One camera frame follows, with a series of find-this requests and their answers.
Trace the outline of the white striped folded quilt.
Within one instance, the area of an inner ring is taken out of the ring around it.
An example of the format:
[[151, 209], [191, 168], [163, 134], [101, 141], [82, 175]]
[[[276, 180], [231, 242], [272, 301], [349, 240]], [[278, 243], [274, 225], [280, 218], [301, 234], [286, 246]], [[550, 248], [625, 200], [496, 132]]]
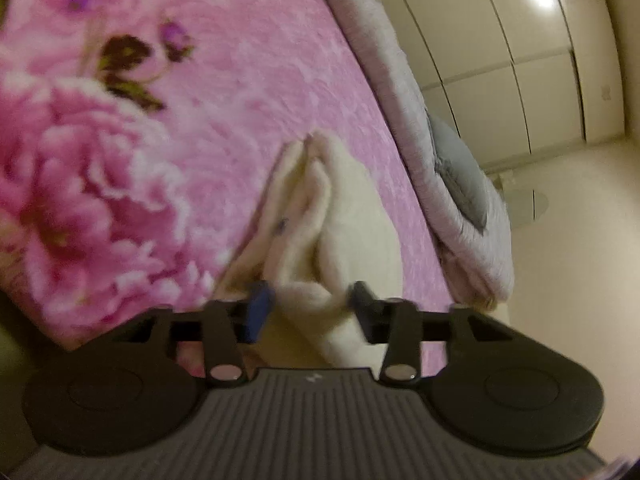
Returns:
[[489, 211], [481, 233], [459, 211], [435, 169], [428, 111], [407, 57], [380, 0], [326, 0], [367, 76], [425, 219], [455, 300], [491, 311], [514, 286], [511, 229], [506, 205], [484, 174]]

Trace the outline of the cream knit sweater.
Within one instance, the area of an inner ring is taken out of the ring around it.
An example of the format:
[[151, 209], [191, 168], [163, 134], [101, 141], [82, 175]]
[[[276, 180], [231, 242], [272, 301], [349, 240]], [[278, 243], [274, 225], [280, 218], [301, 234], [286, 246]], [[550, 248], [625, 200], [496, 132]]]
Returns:
[[217, 285], [238, 299], [260, 278], [274, 305], [250, 352], [273, 367], [381, 369], [347, 305], [350, 285], [402, 293], [401, 248], [369, 171], [337, 136], [315, 131], [286, 144], [271, 174], [256, 230]]

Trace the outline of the white wardrobe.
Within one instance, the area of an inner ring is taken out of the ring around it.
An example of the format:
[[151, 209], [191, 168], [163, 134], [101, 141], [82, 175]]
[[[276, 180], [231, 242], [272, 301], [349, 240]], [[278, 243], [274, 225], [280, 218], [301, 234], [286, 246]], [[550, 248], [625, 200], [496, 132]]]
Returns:
[[381, 0], [427, 108], [480, 166], [598, 144], [625, 129], [605, 0]]

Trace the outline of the grey pillow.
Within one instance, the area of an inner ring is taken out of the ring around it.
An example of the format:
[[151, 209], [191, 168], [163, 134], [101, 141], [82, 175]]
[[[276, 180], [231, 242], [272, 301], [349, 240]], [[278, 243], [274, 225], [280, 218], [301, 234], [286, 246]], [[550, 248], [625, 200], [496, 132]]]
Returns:
[[450, 125], [428, 114], [434, 152], [435, 169], [466, 220], [478, 232], [486, 230], [489, 202], [484, 174], [471, 151]]

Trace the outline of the pink rose bed blanket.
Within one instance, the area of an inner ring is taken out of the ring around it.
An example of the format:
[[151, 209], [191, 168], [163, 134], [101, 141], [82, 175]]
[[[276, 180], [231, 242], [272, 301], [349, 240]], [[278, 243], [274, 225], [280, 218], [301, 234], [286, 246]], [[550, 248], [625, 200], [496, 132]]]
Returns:
[[1, 0], [1, 288], [74, 350], [200, 310], [286, 144], [337, 136], [397, 231], [398, 297], [450, 292], [382, 110], [326, 0]]

